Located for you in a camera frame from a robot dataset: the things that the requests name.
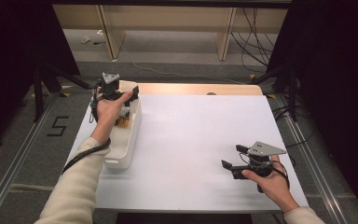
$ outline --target black cable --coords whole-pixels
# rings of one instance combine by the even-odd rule
[[[292,115],[285,115],[285,116],[281,116],[279,119],[290,118],[291,116],[292,116]],[[311,116],[305,116],[305,115],[298,114],[298,113],[296,113],[296,116],[297,116],[297,117],[304,118],[304,119],[312,119]]]
[[[238,36],[240,37],[240,39],[243,40],[243,42],[245,42],[246,45],[249,45],[249,46],[251,46],[251,47],[253,47],[253,48],[255,48],[255,49],[261,49],[259,46],[256,46],[256,45],[253,45],[253,44],[249,43],[249,36],[250,36],[250,34],[248,35],[248,38],[247,38],[246,40],[243,39],[241,33],[237,33],[237,34],[238,34]],[[268,52],[270,52],[270,53],[272,53],[272,50],[270,50],[270,49],[264,49],[264,50],[265,50],[265,51],[268,51]]]
[[[278,119],[283,118],[282,115],[289,111],[289,108],[284,109],[277,117],[275,117],[275,121],[278,121]]]
[[[250,71],[250,72],[256,72],[256,73],[265,73],[265,71],[257,71],[257,70],[254,70],[254,69],[252,69],[252,68],[247,67],[247,66],[245,65],[245,63],[243,62],[243,53],[244,53],[244,51],[242,50],[241,62],[242,62],[242,66],[243,66],[246,70],[248,70],[248,71]]]
[[[92,93],[92,101],[89,103],[89,107],[91,107],[91,114],[89,115],[89,123],[92,123],[92,118],[95,119],[96,122],[98,122],[98,113],[97,113],[97,104],[98,104],[98,87],[102,85],[101,80],[98,80],[98,82],[94,86],[94,90]]]
[[[266,38],[267,38],[267,40],[269,41],[269,43],[271,44],[271,46],[274,48],[275,47],[275,45],[274,44],[272,44],[272,41],[269,39],[269,36],[267,35],[267,34],[264,34],[265,36],[266,36]]]
[[[248,21],[249,27],[251,28],[251,33],[253,33],[254,36],[255,36],[255,40],[256,40],[256,42],[257,42],[257,46],[259,47],[260,55],[261,55],[261,57],[262,57],[264,63],[266,63],[266,61],[265,61],[265,59],[264,59],[264,57],[263,57],[263,53],[260,51],[260,49],[262,49],[262,50],[264,51],[264,48],[263,48],[263,45],[260,43],[260,40],[259,40],[258,37],[257,37],[257,32],[256,32],[256,27],[255,27],[255,19],[256,19],[256,16],[257,16],[257,9],[254,8],[254,24],[253,24],[253,25],[252,25],[251,22],[249,21],[249,18],[248,18],[248,16],[247,16],[246,12],[245,12],[245,8],[244,8],[244,7],[242,8],[242,11],[243,11],[243,14],[244,14],[246,20]]]
[[[296,160],[291,155],[288,154],[288,156],[289,156],[290,162],[293,165],[293,168],[295,168],[296,167]]]
[[[245,48],[241,45],[241,43],[237,40],[237,38],[234,36],[234,34],[231,33],[231,35],[232,35],[232,37],[234,38],[235,42],[237,42],[237,44],[240,46],[240,48],[241,48],[242,50],[244,50],[249,56],[251,56],[251,57],[252,57],[253,59],[255,59],[256,61],[260,62],[261,64],[263,64],[263,65],[265,65],[265,66],[267,66],[266,63],[263,63],[263,62],[260,61],[258,58],[256,58],[251,52],[249,52],[249,50],[245,49]]]
[[[242,160],[243,162],[245,162],[246,164],[249,164],[249,162],[246,161],[246,160],[243,158],[242,155],[244,155],[244,156],[246,156],[246,157],[248,157],[248,156],[247,156],[245,153],[243,153],[243,152],[240,153],[240,158],[241,158],[241,160]]]
[[[284,167],[283,164],[281,164],[280,161],[272,161],[272,162],[277,162],[277,163],[279,163],[279,164],[282,166],[284,172],[278,170],[277,168],[273,167],[272,165],[270,165],[269,168],[270,168],[271,170],[275,171],[276,173],[280,174],[280,175],[286,180],[287,188],[290,189],[290,181],[289,181],[289,176],[287,175],[286,168]]]
[[[301,144],[304,144],[306,142],[308,142],[312,136],[315,134],[315,129],[312,129],[312,133],[310,133],[310,136],[308,136],[307,139],[301,141],[301,142],[298,142],[298,143],[295,143],[295,144],[292,144],[292,145],[289,145],[289,146],[285,146],[285,147],[295,147],[295,146],[298,146],[298,145],[301,145]]]
[[[277,110],[280,110],[280,109],[285,109],[285,108],[288,108],[289,106],[288,105],[284,105],[284,106],[281,106],[281,107],[278,107],[278,108],[275,108],[272,110],[272,113],[274,113],[275,111]],[[308,110],[305,106],[302,106],[302,105],[296,105],[296,108],[300,108],[300,109],[306,109]]]
[[[275,214],[272,214],[272,216],[275,218],[275,221],[277,221],[279,224],[282,224],[281,221],[278,219],[278,217]]]
[[[84,152],[79,153],[77,156],[75,156],[73,159],[71,159],[63,168],[61,175],[63,175],[63,173],[65,173],[65,171],[69,168],[71,168],[75,163],[77,163],[78,161],[80,161],[81,159],[85,158],[86,156],[88,156],[91,153],[97,152],[97,151],[101,151],[104,150],[105,148],[107,148],[110,145],[111,141],[110,138],[107,139],[107,141],[98,147],[93,147],[90,148]]]

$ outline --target sweater sleeve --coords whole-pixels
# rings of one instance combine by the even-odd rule
[[[324,222],[316,216],[315,212],[309,207],[299,207],[284,214],[287,224],[323,224]]]
[[[83,141],[74,156],[100,145],[89,137]],[[107,148],[90,154],[65,171],[36,223],[92,223],[95,191],[103,168],[103,158],[109,151],[110,148]]]

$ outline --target white table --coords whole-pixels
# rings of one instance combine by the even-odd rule
[[[257,213],[280,210],[250,180],[234,180],[221,160],[244,165],[236,145],[284,144],[265,96],[141,94],[142,121],[131,166],[103,168],[97,207],[131,212]],[[71,154],[95,123],[86,112]],[[291,192],[307,200],[287,154]]]

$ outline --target hand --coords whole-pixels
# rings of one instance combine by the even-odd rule
[[[105,143],[115,126],[115,122],[118,119],[122,105],[131,97],[132,91],[127,91],[115,101],[105,99],[100,100],[97,105],[97,127],[95,127],[91,137],[101,144]]]
[[[271,156],[271,160],[279,161],[279,156]],[[283,167],[278,162],[273,162],[273,166],[283,172]],[[272,173],[266,177],[261,177],[249,170],[242,171],[242,174],[257,183],[264,193],[275,202],[284,213],[299,207],[289,191],[286,180],[277,172],[272,171]]]

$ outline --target finger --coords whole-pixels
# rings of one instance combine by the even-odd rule
[[[124,104],[126,101],[130,100],[132,97],[133,91],[127,91],[123,93],[120,98],[116,99],[116,101],[120,104]]]
[[[258,185],[260,185],[260,181],[263,179],[263,177],[250,170],[243,170],[242,175],[250,180],[253,180]]]
[[[98,94],[100,94],[100,91],[101,91],[101,87],[98,87],[97,90],[92,90],[92,95],[95,95],[97,96]]]
[[[272,155],[272,156],[271,156],[271,160],[272,160],[272,161],[280,161],[278,155]]]

